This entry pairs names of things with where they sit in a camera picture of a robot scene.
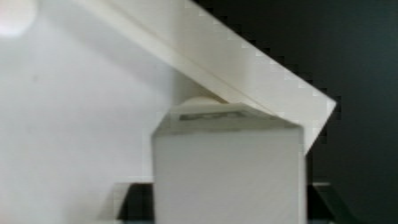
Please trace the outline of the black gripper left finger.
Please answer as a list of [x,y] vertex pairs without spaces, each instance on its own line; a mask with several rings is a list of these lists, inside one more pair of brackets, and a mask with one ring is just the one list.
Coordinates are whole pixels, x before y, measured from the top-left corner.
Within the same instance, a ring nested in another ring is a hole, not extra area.
[[121,224],[154,224],[154,197],[151,183],[133,183],[129,185],[115,220]]

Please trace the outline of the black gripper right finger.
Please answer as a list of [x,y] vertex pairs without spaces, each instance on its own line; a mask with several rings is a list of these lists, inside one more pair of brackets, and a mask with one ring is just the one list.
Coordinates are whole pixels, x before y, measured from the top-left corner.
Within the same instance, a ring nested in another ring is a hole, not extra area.
[[314,182],[307,186],[307,224],[357,224],[357,218],[328,182]]

